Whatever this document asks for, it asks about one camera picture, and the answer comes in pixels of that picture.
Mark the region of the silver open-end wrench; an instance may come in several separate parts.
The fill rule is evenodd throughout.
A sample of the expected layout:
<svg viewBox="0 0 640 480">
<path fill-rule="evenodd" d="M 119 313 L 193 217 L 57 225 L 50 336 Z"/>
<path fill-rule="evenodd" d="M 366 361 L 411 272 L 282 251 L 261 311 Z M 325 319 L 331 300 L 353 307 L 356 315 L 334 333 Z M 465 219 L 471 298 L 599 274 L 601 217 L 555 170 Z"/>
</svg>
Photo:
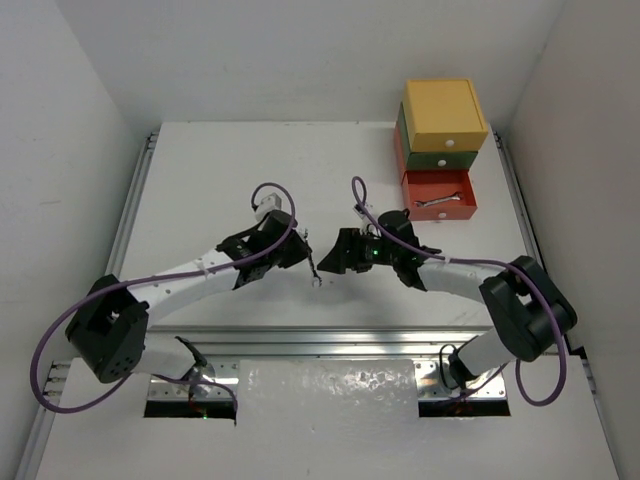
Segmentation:
<svg viewBox="0 0 640 480">
<path fill-rule="evenodd" d="M 311 283 L 312 283 L 312 287 L 313 288 L 320 288 L 322 286 L 323 280 L 320 277 L 314 259 L 313 259 L 313 250 L 310 246 L 309 243 L 309 233 L 308 230 L 306 228 L 302 228 L 299 230 L 299 234 L 306 246 L 306 250 L 307 250 L 307 262 L 311 271 Z"/>
</svg>

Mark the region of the red drawer box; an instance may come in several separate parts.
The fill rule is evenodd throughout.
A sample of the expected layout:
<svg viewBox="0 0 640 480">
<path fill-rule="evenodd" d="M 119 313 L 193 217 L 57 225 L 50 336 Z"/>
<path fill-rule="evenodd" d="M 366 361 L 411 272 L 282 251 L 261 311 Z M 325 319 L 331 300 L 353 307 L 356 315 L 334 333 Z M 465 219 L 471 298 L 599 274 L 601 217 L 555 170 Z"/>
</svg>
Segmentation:
<svg viewBox="0 0 640 480">
<path fill-rule="evenodd" d="M 412 221 L 469 220 L 478 206 L 467 170 L 426 170 L 400 173 L 399 183 L 404 208 Z M 464 199 L 419 208 L 415 200 L 429 200 L 460 191 Z"/>
</svg>

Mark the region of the green drawer box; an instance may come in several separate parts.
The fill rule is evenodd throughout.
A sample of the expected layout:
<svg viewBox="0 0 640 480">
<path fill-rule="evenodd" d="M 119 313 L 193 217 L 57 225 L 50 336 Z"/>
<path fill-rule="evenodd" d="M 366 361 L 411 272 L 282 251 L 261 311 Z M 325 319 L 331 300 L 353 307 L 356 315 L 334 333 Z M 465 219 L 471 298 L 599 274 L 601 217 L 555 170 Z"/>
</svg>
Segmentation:
<svg viewBox="0 0 640 480">
<path fill-rule="evenodd" d="M 400 105 L 394 129 L 394 152 L 399 171 L 468 170 L 478 151 L 414 152 L 410 150 L 403 105 Z"/>
</svg>

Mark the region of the silver combination wrench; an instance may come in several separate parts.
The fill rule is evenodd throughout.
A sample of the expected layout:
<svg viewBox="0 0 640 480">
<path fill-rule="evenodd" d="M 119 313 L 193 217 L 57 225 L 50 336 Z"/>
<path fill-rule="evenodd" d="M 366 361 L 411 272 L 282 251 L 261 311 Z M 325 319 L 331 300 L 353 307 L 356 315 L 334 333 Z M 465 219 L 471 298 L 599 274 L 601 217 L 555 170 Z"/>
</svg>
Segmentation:
<svg viewBox="0 0 640 480">
<path fill-rule="evenodd" d="M 451 195 L 447 195 L 447 196 L 443 196 L 443 197 L 439 197 L 439 198 L 434 198 L 434 199 L 429 199 L 429 200 L 415 200 L 414 201 L 414 205 L 416 207 L 419 208 L 426 208 L 426 207 L 430 207 L 430 206 L 435 206 L 435 205 L 439 205 L 439 204 L 443 204 L 449 201 L 460 201 L 464 199 L 464 195 L 462 192 L 457 191 L 454 192 Z"/>
</svg>

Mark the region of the yellow drawer box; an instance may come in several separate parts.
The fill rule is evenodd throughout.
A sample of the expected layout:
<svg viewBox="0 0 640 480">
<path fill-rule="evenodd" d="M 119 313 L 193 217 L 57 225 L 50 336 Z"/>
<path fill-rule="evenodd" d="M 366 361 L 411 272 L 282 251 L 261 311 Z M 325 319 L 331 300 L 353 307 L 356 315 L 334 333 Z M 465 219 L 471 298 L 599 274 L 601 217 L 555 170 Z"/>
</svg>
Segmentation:
<svg viewBox="0 0 640 480">
<path fill-rule="evenodd" d="M 413 152 L 479 151 L 488 135 L 468 78 L 407 80 L 402 105 Z"/>
</svg>

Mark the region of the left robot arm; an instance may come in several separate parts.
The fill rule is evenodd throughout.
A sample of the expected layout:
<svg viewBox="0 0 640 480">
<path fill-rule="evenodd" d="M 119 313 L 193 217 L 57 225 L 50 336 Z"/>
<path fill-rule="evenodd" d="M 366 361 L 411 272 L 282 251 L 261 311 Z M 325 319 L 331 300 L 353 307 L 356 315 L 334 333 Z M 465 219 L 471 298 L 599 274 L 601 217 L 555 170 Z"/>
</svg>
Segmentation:
<svg viewBox="0 0 640 480">
<path fill-rule="evenodd" d="M 149 328 L 204 298 L 259 281 L 275 267 L 307 260 L 311 249 L 295 226 L 289 214 L 272 211 L 256 226 L 147 280 L 106 275 L 94 283 L 65 335 L 103 384 L 147 373 L 204 399 L 219 386 L 214 367 L 185 337 L 152 338 Z"/>
</svg>

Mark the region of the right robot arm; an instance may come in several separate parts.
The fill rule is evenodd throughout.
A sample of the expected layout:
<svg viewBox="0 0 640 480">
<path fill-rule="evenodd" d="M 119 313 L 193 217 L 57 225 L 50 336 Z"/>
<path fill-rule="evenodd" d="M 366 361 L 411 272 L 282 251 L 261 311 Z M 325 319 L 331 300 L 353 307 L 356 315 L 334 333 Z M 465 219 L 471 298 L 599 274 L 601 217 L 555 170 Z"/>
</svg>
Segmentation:
<svg viewBox="0 0 640 480">
<path fill-rule="evenodd" d="M 493 326 L 449 355 L 441 375 L 448 389 L 463 389 L 511 361 L 532 362 L 576 325 L 574 308 L 535 259 L 520 256 L 504 266 L 447 261 L 440 250 L 420 244 L 408 211 L 387 211 L 377 223 L 377 232 L 340 229 L 318 268 L 343 275 L 389 266 L 409 288 L 484 305 Z"/>
</svg>

